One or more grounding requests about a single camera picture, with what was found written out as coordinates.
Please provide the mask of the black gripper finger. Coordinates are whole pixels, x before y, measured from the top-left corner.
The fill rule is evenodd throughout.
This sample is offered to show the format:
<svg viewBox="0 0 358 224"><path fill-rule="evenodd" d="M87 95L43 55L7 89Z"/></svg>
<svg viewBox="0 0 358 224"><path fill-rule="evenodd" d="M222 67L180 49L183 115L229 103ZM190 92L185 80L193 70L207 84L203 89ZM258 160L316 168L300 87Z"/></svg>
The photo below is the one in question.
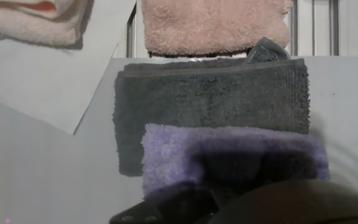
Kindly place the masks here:
<svg viewBox="0 0 358 224"><path fill-rule="evenodd" d="M110 224L205 224L226 202L226 189L181 182L158 189Z"/></svg>

